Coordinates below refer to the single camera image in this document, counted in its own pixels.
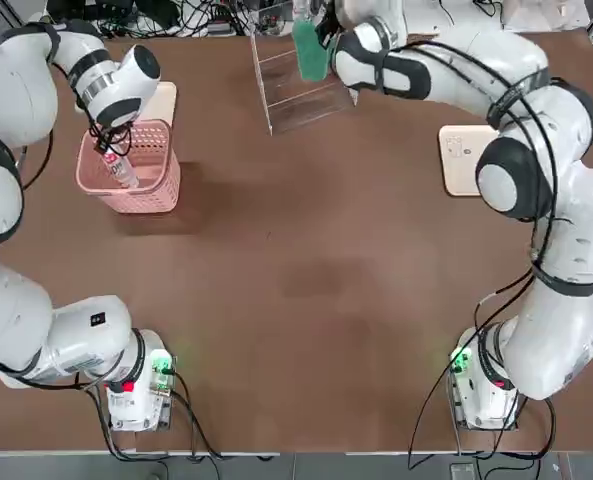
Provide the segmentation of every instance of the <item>beige tablet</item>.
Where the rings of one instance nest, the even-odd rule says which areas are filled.
[[[454,196],[479,196],[475,171],[498,132],[488,125],[445,125],[438,132],[445,188]]]

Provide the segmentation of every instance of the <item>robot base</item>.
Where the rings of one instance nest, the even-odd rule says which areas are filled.
[[[145,358],[138,380],[121,393],[107,389],[114,431],[166,430],[171,423],[173,376],[161,370],[174,367],[172,356],[156,333],[151,330],[140,330],[140,333],[145,340]]]
[[[452,353],[452,358],[459,357],[449,373],[455,421],[470,430],[502,430],[503,426],[510,430],[515,427],[516,389],[503,390],[487,379],[479,361],[478,338],[459,354],[475,331],[467,329]]]

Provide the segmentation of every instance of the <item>green sponge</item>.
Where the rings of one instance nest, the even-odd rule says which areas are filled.
[[[292,30],[298,68],[303,80],[320,82],[327,76],[329,52],[318,43],[316,26],[311,20],[296,19]]]

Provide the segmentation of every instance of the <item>green object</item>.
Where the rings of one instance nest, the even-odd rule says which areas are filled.
[[[464,349],[457,348],[452,352],[452,372],[454,373],[463,373],[467,370],[467,364],[469,363],[469,359],[472,356],[472,351],[469,347]]]
[[[307,19],[294,21],[292,38],[296,46],[301,78],[310,82],[325,80],[331,50],[325,50],[318,43],[318,34],[314,23]]]

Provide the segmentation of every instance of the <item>floor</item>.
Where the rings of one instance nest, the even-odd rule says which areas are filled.
[[[285,454],[269,462],[243,457],[218,462],[221,480],[476,480],[469,476],[451,477],[453,464],[470,463],[453,455],[440,455],[407,471],[406,456],[348,456],[342,454]],[[183,458],[169,464],[170,480],[218,480],[208,461],[193,465]],[[523,467],[528,462],[512,461],[498,455],[481,462],[485,473],[497,466]],[[163,467],[156,464],[124,464],[106,455],[0,457],[0,480],[167,480]],[[532,480],[536,469],[496,471],[489,480]],[[593,480],[593,454],[549,454],[542,463],[540,480]]]

